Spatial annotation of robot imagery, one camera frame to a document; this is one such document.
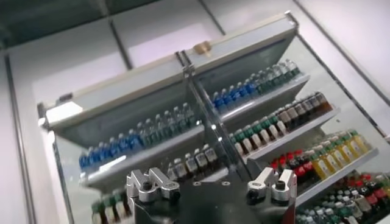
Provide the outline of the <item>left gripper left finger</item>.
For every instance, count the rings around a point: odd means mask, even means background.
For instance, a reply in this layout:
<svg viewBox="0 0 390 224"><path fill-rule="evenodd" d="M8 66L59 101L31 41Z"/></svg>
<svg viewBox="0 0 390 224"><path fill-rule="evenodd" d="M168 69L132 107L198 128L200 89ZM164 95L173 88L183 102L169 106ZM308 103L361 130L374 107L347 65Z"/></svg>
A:
<svg viewBox="0 0 390 224"><path fill-rule="evenodd" d="M142 203L152 203L162 198L175 203L180 198L180 184L170 180L159 168L150 168L145 175L133 170L126 176L126 191L129 198Z"/></svg>

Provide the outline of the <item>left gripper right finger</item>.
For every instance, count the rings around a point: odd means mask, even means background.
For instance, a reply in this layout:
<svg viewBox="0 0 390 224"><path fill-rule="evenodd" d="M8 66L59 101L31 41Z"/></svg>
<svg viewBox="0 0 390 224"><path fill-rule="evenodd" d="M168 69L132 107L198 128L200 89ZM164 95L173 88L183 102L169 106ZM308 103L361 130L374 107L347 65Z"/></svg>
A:
<svg viewBox="0 0 390 224"><path fill-rule="evenodd" d="M247 192L257 198L265 198L271 193L274 201L290 201L296 199L296 174L293 170L285 169L279 176L271 167L265 167L256 179L248 182Z"/></svg>

